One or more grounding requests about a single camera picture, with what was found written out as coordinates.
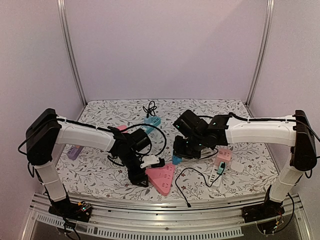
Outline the blue plug adapter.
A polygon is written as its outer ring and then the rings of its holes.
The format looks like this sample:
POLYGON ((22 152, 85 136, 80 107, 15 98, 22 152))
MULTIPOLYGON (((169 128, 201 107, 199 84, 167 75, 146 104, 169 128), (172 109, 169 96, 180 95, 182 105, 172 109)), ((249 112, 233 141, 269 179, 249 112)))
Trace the blue plug adapter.
POLYGON ((182 158, 176 155, 172 156, 172 164, 173 165, 178 165, 182 162, 182 158))

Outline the pink power strip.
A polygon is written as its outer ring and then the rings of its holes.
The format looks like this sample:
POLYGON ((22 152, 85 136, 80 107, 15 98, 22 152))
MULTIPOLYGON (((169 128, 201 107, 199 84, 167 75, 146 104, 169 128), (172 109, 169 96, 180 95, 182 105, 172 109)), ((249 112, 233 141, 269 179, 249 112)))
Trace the pink power strip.
POLYGON ((170 193, 175 165, 168 163, 163 167, 148 168, 145 172, 149 182, 162 196, 167 196, 170 193))

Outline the pink cube socket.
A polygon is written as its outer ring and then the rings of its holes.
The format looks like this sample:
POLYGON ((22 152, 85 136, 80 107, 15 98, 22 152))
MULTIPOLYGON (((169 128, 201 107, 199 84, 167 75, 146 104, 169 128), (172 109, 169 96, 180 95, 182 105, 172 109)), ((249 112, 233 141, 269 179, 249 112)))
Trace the pink cube socket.
POLYGON ((216 166, 219 166, 221 162, 224 162, 226 165, 228 165, 231 162, 232 157, 232 151, 228 148, 220 148, 218 150, 216 159, 214 164, 216 166))

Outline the white power strip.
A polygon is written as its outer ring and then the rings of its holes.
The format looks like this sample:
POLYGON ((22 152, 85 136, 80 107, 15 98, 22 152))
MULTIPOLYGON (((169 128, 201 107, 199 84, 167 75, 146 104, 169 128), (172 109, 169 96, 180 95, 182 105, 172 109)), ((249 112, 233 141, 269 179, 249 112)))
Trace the white power strip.
POLYGON ((213 189, 217 189, 220 187, 221 181, 222 181, 222 177, 218 173, 218 167, 214 166, 212 168, 212 171, 209 177, 208 185, 213 189))

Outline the teal small adapter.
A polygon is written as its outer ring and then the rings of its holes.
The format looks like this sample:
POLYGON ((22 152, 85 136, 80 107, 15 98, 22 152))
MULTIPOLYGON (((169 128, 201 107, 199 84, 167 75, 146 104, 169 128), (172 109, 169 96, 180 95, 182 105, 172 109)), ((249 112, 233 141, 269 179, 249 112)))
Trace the teal small adapter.
POLYGON ((217 169, 217 174, 218 175, 222 175, 224 170, 225 170, 225 168, 226 168, 226 163, 221 161, 219 166, 218 166, 218 169, 217 169))

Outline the teal power strip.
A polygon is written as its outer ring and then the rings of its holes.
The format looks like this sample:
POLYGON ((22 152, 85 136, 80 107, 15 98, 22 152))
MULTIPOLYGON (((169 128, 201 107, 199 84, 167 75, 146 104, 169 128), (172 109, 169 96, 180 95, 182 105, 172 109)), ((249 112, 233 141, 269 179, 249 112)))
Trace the teal power strip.
POLYGON ((144 125, 142 128, 146 132, 146 134, 150 134, 153 130, 155 130, 154 127, 158 127, 161 124, 161 119, 158 116, 149 116, 145 117, 143 120, 144 125))

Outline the light blue charger plug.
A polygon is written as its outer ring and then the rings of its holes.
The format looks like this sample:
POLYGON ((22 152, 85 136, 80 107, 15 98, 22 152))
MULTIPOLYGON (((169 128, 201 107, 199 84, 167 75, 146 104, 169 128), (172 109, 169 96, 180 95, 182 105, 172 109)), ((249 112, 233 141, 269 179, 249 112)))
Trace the light blue charger plug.
POLYGON ((148 125, 151 125, 153 123, 153 117, 152 116, 149 116, 149 117, 145 117, 143 122, 145 124, 148 124, 148 125))

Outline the purple power strip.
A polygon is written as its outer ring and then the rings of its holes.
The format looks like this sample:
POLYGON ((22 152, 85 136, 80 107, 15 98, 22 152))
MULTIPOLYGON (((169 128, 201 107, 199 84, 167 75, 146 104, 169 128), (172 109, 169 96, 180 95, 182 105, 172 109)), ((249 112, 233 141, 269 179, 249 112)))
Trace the purple power strip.
POLYGON ((83 150, 83 146, 79 146, 79 145, 73 145, 68 151, 67 151, 67 157, 70 160, 76 160, 79 156, 79 154, 81 153, 81 151, 83 150))

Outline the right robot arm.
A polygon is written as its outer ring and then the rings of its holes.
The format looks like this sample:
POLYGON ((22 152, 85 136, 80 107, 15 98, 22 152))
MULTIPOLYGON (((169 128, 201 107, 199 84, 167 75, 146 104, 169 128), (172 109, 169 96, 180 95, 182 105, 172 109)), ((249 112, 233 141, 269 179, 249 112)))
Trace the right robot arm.
POLYGON ((173 123, 180 132, 173 143, 173 154, 185 159, 198 159, 205 148, 237 143, 267 143, 290 147, 287 163, 265 194, 264 202, 243 207, 245 223, 284 214, 283 201, 305 172, 317 162, 315 141, 319 139, 311 128, 306 113, 274 118, 244 118, 230 112, 215 115, 206 122, 191 110, 186 110, 173 123))

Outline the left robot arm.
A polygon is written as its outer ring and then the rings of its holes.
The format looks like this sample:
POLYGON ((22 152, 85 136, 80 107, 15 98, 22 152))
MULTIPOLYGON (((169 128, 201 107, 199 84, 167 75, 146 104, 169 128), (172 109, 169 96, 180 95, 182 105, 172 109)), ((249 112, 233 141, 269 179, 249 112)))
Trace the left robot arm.
POLYGON ((135 131, 129 133, 129 128, 119 129, 108 126, 90 125, 69 120, 56 114, 53 108, 47 108, 26 130, 25 140, 18 152, 25 155, 30 171, 36 175, 44 187, 50 201, 49 213, 60 216, 64 220, 89 222, 92 205, 85 201, 71 202, 53 162, 53 150, 56 145, 72 145, 98 149, 118 158, 126 167, 128 179, 139 187, 147 187, 149 179, 147 168, 161 168, 165 160, 160 153, 151 155, 143 153, 146 147, 152 147, 152 142, 142 129, 143 124, 135 125, 135 131))

